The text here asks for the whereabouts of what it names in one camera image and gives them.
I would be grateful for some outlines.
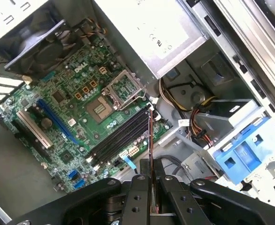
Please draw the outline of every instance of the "black ram slot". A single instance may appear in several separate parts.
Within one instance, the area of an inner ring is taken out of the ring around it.
[[[126,121],[121,127],[116,129],[106,139],[104,139],[101,143],[99,143],[97,146],[95,146],[91,150],[89,156],[94,155],[94,153],[95,154],[99,153],[99,151],[101,151],[103,148],[105,148],[109,144],[114,143],[116,140],[118,140],[118,138],[120,138],[121,134],[123,134],[126,130],[129,130],[129,128],[131,128],[132,124],[135,124],[137,121],[140,121],[141,118],[143,118],[143,117],[147,117],[147,115],[146,115],[147,110],[148,110],[147,108],[142,109],[136,115],[134,115],[132,118],[130,118],[128,121]]]
[[[33,148],[38,152],[38,154],[41,155],[41,157],[44,157],[49,163],[52,162],[49,154],[45,149],[42,148],[41,143],[36,142],[36,137],[34,134],[32,134],[30,131],[28,131],[19,121],[14,120],[11,122],[12,125],[15,126],[15,128],[19,131],[19,135],[15,135],[16,138],[24,137],[32,146]]]
[[[148,129],[148,120],[146,121],[146,124],[140,125],[139,128],[137,128],[132,133],[123,137],[120,141],[118,141],[118,143],[108,148],[107,149],[108,151],[102,152],[101,155],[97,154],[96,156],[97,161],[107,162],[111,157],[115,155],[116,152],[119,152],[122,148],[124,148],[130,142],[132,142],[141,134],[143,134],[147,129]]]
[[[138,127],[134,127],[133,129],[128,130],[128,132],[126,132],[126,135],[120,135],[118,137],[118,139],[116,139],[112,145],[109,145],[109,149],[112,150],[116,146],[122,145],[122,142],[124,142],[128,138],[131,138],[131,140],[132,140],[133,138],[138,137],[138,135],[141,135],[143,132],[146,131],[146,130],[144,130],[145,129],[144,126],[147,126],[147,124],[148,124],[148,118],[146,118],[144,121],[141,121],[139,123]],[[106,152],[108,153],[108,150],[102,151],[101,153],[97,153],[97,157],[101,157],[102,153],[106,153]]]
[[[94,158],[92,161],[93,165],[109,160],[110,157],[115,155],[130,141],[132,141],[133,138],[142,134],[143,132],[141,132],[140,129],[144,130],[144,127],[148,124],[147,111],[147,107],[143,108],[136,115],[126,121],[121,127],[115,130],[111,135],[109,135],[105,140],[94,147],[87,156],[87,158],[90,156]]]

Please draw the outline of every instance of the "pcie slot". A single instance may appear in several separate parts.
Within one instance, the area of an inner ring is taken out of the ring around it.
[[[99,162],[108,161],[120,149],[128,145],[134,138],[145,132],[148,128],[147,111],[147,108],[139,111],[104,141],[93,148],[88,155],[88,157],[93,158],[92,164],[96,165]]]
[[[56,114],[52,111],[52,109],[47,105],[47,103],[39,99],[37,101],[39,107],[41,107],[49,119],[59,128],[59,130],[73,143],[78,144],[77,140],[73,137],[72,133],[68,130],[68,128],[63,124],[63,122],[56,116]]]
[[[49,154],[45,149],[42,148],[41,143],[36,142],[36,138],[33,133],[26,130],[26,128],[17,120],[13,120],[11,122],[12,125],[15,126],[15,128],[19,131],[19,134],[16,134],[16,138],[24,137],[26,141],[32,145],[32,147],[38,152],[38,154],[41,155],[41,157],[45,158],[49,163],[52,162]]]
[[[97,154],[102,149],[109,146],[111,143],[114,143],[118,138],[120,138],[120,135],[122,133],[125,133],[127,130],[131,129],[132,124],[135,124],[137,121],[139,121],[142,117],[147,117],[146,112],[148,111],[148,108],[143,108],[140,110],[137,114],[135,114],[132,118],[130,118],[128,121],[126,121],[122,126],[120,126],[118,129],[116,129],[112,134],[110,134],[106,139],[104,139],[101,143],[99,143],[97,146],[95,146],[91,152],[90,156]]]
[[[48,149],[53,143],[45,135],[45,133],[38,127],[38,125],[31,119],[30,115],[25,111],[19,111],[16,113],[18,118],[26,125],[26,127],[36,136],[36,138],[42,143],[42,145]]]

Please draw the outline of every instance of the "cable bundle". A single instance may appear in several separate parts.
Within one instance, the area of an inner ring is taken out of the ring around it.
[[[200,112],[201,108],[204,108],[209,105],[209,103],[215,99],[216,96],[210,97],[209,99],[205,100],[203,103],[196,105],[192,110],[190,116],[190,131],[191,136],[194,141],[197,142],[198,139],[205,141],[209,147],[211,147],[214,142],[210,139],[210,137],[206,134],[206,131],[198,126],[195,120],[195,116]]]

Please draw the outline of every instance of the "capacitor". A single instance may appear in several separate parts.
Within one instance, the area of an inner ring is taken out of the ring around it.
[[[104,176],[107,176],[107,175],[108,175],[108,170],[104,170],[104,171],[103,171],[103,175],[104,175]]]
[[[40,124],[43,128],[49,129],[53,125],[53,122],[49,118],[43,118]]]
[[[14,103],[14,101],[13,101],[12,99],[9,98],[9,99],[7,99],[7,102],[6,102],[6,103],[7,103],[7,105],[12,105],[12,104]]]

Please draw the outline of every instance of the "screw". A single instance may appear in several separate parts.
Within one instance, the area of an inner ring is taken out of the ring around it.
[[[110,225],[119,225],[119,220],[116,220],[116,221],[114,221],[114,222],[112,222]]]
[[[145,180],[146,177],[145,177],[145,176],[139,176],[137,179],[138,179],[138,180]]]
[[[196,185],[198,185],[198,186],[203,186],[203,185],[205,185],[205,183],[204,183],[203,181],[201,181],[201,180],[198,180],[198,181],[196,181],[195,183],[196,183]]]
[[[31,224],[31,222],[29,220],[26,220],[26,221],[18,223],[17,225],[30,225],[30,224]]]
[[[172,176],[165,176],[165,180],[173,180]]]
[[[253,141],[254,143],[256,143],[256,142],[258,141],[258,138],[257,138],[257,137],[253,137],[253,138],[252,138],[252,141]]]
[[[115,183],[116,183],[115,180],[110,180],[107,184],[108,184],[108,185],[114,185]]]

